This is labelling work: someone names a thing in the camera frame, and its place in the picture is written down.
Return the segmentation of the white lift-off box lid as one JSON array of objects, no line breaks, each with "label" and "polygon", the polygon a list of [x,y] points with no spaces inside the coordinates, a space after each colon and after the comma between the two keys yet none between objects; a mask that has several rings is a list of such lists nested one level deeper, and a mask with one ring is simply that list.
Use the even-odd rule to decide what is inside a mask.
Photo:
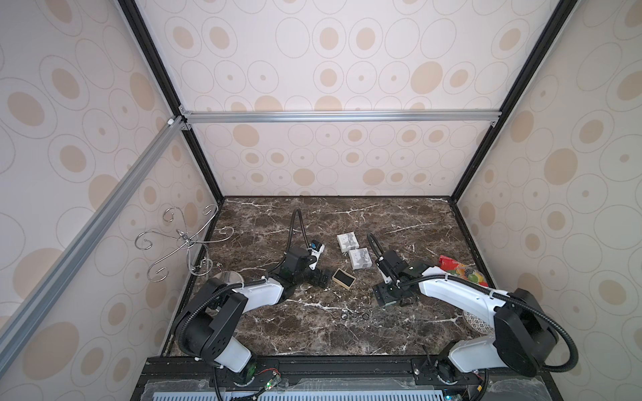
[{"label": "white lift-off box lid", "polygon": [[369,250],[367,248],[349,250],[349,260],[354,271],[369,269],[373,266]]}]

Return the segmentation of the tan mint box base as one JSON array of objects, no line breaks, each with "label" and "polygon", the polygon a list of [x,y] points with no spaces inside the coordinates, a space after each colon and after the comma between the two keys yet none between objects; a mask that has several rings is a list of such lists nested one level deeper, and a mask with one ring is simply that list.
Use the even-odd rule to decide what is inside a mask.
[{"label": "tan mint box base", "polygon": [[342,288],[351,289],[356,281],[356,278],[339,268],[332,275],[332,280]]}]

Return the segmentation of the white gift box grey bow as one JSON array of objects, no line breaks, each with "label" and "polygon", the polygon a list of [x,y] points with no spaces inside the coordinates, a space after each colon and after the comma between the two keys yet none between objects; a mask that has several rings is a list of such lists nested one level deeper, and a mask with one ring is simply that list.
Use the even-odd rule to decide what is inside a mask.
[{"label": "white gift box grey bow", "polygon": [[342,253],[348,253],[349,251],[359,249],[359,242],[354,232],[337,235],[337,241]]}]

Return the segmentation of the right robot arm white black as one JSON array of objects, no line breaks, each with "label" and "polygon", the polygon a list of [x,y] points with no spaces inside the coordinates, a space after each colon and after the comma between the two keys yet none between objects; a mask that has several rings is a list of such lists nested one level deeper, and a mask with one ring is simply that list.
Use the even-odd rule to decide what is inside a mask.
[{"label": "right robot arm white black", "polygon": [[406,262],[394,251],[376,249],[374,254],[384,281],[373,291],[382,307],[421,294],[449,303],[490,327],[485,336],[448,344],[432,361],[443,382],[450,384],[458,374],[483,369],[509,368],[533,377],[540,371],[565,373],[578,364],[571,336],[527,290],[484,287],[439,267]]}]

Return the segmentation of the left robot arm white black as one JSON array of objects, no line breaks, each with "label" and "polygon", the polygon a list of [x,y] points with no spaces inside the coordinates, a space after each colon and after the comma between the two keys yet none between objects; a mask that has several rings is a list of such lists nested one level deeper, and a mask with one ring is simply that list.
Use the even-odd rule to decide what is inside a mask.
[{"label": "left robot arm white black", "polygon": [[253,282],[207,280],[185,306],[172,326],[179,349],[212,366],[241,374],[248,381],[256,371],[256,358],[234,337],[243,314],[282,303],[303,283],[325,288],[329,275],[317,269],[324,244],[293,247],[277,268]]}]

